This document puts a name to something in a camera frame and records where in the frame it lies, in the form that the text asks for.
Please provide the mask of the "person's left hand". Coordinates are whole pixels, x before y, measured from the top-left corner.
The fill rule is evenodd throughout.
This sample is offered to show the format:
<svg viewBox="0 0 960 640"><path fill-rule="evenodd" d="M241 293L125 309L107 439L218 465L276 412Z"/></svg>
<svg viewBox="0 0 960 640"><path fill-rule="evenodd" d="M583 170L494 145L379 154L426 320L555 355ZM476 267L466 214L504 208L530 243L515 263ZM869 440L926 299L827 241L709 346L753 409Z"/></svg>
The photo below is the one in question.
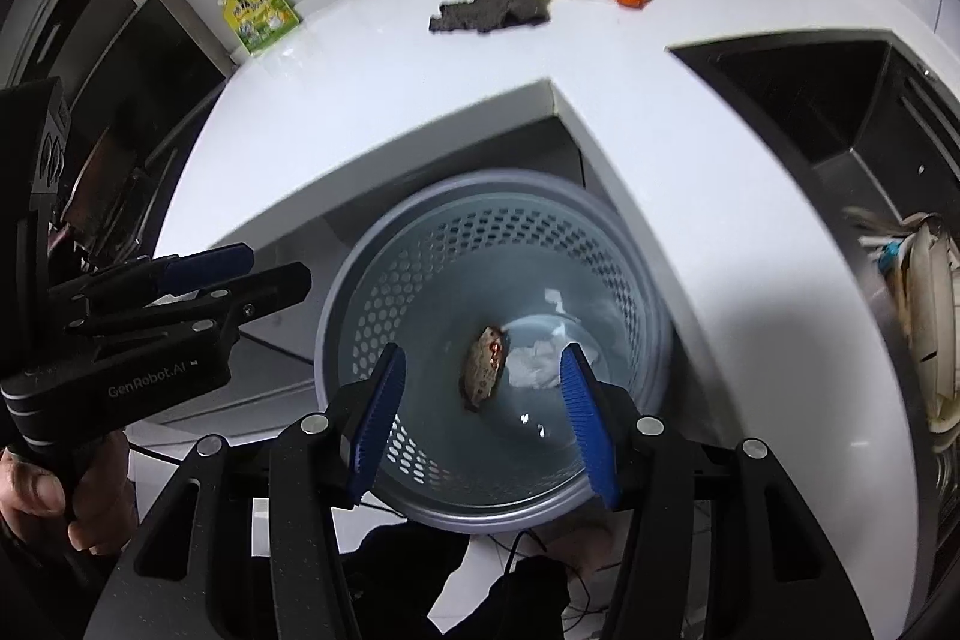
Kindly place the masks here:
<svg viewBox="0 0 960 640"><path fill-rule="evenodd" d="M99 445L75 489L41 466L2 453L2 518L21 541L52 533L75 551L114 554L139 528L132 482L128 481L127 435L112 432Z"/></svg>

